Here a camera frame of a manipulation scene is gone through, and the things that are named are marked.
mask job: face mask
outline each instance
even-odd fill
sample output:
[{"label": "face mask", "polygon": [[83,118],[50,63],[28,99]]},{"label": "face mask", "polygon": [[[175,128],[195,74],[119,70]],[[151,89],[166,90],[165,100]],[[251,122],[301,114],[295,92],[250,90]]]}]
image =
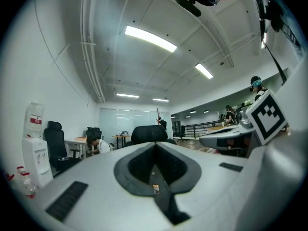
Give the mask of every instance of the face mask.
[{"label": "face mask", "polygon": [[252,83],[253,87],[261,86],[262,85],[262,80],[258,79],[254,83]]}]

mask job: white desk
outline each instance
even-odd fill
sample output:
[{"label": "white desk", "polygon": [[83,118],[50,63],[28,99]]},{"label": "white desk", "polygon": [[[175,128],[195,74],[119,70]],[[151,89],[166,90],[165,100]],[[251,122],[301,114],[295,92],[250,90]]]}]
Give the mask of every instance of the white desk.
[{"label": "white desk", "polygon": [[73,140],[64,140],[65,143],[66,143],[66,150],[67,150],[67,154],[69,155],[70,153],[70,150],[69,150],[69,144],[75,144],[77,145],[78,149],[80,150],[80,147],[82,148],[81,151],[79,152],[79,158],[81,159],[81,152],[83,154],[83,159],[86,159],[86,151],[87,151],[87,142],[86,140],[76,140],[76,139],[73,139]]}]

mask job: fluorescent light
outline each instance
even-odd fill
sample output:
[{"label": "fluorescent light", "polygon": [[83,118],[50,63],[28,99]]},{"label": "fluorescent light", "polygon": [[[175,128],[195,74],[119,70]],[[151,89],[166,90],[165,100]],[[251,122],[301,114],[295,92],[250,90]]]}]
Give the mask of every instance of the fluorescent light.
[{"label": "fluorescent light", "polygon": [[203,67],[201,64],[197,64],[196,69],[198,69],[202,74],[204,74],[209,79],[213,78],[213,76],[210,74],[210,72],[207,71],[205,67]]},{"label": "fluorescent light", "polygon": [[130,35],[139,39],[143,39],[145,41],[148,41],[152,44],[158,45],[170,52],[174,52],[176,50],[176,46],[169,43],[168,41],[152,34],[146,31],[143,31],[141,29],[135,28],[135,27],[131,27],[131,26],[127,26],[126,27],[126,31],[125,31],[126,35]]},{"label": "fluorescent light", "polygon": [[[264,43],[266,43],[266,33],[264,34],[263,41]],[[265,45],[263,44],[263,41],[261,42],[261,49],[265,47]]]},{"label": "fluorescent light", "polygon": [[154,101],[162,101],[162,102],[169,102],[167,99],[158,99],[158,98],[153,98]]},{"label": "fluorescent light", "polygon": [[128,97],[128,98],[139,98],[139,96],[127,95],[127,94],[121,94],[121,93],[117,93],[116,95],[121,96],[121,97]]}]

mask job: chair headrest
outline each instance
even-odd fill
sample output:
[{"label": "chair headrest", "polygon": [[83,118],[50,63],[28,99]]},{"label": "chair headrest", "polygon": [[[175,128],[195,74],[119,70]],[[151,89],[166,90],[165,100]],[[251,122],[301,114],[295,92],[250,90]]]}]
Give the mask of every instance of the chair headrest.
[{"label": "chair headrest", "polygon": [[62,130],[62,126],[59,122],[49,121],[48,128],[53,130]]},{"label": "chair headrest", "polygon": [[159,125],[136,127],[131,135],[131,141],[134,144],[166,141],[166,139],[168,139],[168,135],[163,126]]}]

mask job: person in white shirt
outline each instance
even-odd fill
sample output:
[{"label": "person in white shirt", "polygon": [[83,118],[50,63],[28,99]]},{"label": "person in white shirt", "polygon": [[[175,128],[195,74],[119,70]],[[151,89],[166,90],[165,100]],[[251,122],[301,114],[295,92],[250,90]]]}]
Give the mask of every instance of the person in white shirt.
[{"label": "person in white shirt", "polygon": [[100,153],[106,153],[110,151],[110,146],[108,143],[106,143],[103,140],[98,139],[94,135],[90,135],[87,137],[87,144],[91,148],[91,146],[96,146],[97,149],[92,150],[91,154],[100,154]]}]

